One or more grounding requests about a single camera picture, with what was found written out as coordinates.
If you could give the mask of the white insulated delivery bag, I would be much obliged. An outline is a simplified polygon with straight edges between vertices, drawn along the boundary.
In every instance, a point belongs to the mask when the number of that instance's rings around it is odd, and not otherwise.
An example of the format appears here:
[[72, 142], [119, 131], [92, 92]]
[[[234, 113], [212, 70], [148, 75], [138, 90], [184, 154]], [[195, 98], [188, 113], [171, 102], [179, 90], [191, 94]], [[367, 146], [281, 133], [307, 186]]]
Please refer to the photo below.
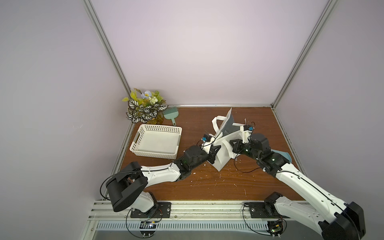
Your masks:
[[[212, 144], [213, 146], [221, 145], [221, 149], [216, 156], [216, 161], [212, 165], [218, 172], [220, 172], [224, 166], [234, 159], [236, 154], [233, 153], [233, 149], [230, 145], [231, 140], [240, 139], [242, 140], [242, 134], [240, 127], [245, 124], [235, 123], [232, 115], [232, 108], [228, 111], [226, 116], [216, 116], [212, 120], [212, 125], [215, 131], [213, 136], [216, 137], [216, 141]], [[203, 148], [207, 153], [209, 152], [210, 146]]]

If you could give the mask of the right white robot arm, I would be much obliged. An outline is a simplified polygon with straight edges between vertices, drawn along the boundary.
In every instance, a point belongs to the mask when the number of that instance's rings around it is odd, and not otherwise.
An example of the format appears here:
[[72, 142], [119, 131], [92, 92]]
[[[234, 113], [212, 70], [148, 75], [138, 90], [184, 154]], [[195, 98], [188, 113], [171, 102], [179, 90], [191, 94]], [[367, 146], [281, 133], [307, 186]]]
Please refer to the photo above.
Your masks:
[[272, 150], [262, 134], [247, 140], [231, 140], [230, 153], [256, 160], [267, 174], [285, 183], [310, 207], [305, 207], [274, 192], [264, 200], [270, 215], [289, 217], [314, 230], [325, 240], [360, 240], [366, 234], [364, 210], [357, 203], [346, 203], [330, 194], [301, 173], [285, 152]]

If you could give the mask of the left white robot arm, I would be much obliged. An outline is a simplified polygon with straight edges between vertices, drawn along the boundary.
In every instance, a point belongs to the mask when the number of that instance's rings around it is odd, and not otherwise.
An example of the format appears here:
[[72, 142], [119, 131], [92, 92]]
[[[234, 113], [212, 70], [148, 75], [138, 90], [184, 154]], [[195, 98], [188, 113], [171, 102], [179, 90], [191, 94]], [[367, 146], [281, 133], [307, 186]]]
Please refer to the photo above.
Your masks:
[[130, 163], [105, 183], [113, 211], [121, 212], [133, 207], [147, 215], [151, 214], [158, 203], [152, 193], [144, 191], [145, 188], [186, 179], [205, 162], [213, 163], [220, 149], [220, 146], [213, 146], [206, 152], [201, 147], [191, 146], [180, 158], [162, 166], [147, 167], [138, 162]]

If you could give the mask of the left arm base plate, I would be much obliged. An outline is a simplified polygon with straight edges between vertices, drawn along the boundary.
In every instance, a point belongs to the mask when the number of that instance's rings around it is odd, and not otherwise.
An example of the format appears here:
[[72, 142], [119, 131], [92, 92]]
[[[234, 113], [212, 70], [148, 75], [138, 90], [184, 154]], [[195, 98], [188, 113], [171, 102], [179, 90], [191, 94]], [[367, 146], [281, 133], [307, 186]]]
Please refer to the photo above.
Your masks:
[[151, 219], [151, 218], [170, 218], [172, 209], [171, 202], [160, 202], [155, 203], [155, 205], [148, 210], [147, 212], [141, 212], [140, 210], [133, 209], [130, 213], [130, 218], [132, 219]]

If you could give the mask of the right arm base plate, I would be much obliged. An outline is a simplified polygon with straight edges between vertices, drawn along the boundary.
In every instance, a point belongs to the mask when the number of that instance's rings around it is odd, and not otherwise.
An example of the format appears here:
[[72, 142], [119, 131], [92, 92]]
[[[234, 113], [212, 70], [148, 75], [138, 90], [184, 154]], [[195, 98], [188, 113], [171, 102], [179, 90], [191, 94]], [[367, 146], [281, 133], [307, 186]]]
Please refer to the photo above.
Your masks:
[[252, 219], [279, 219], [281, 215], [277, 212], [275, 206], [264, 202], [245, 203], [249, 209]]

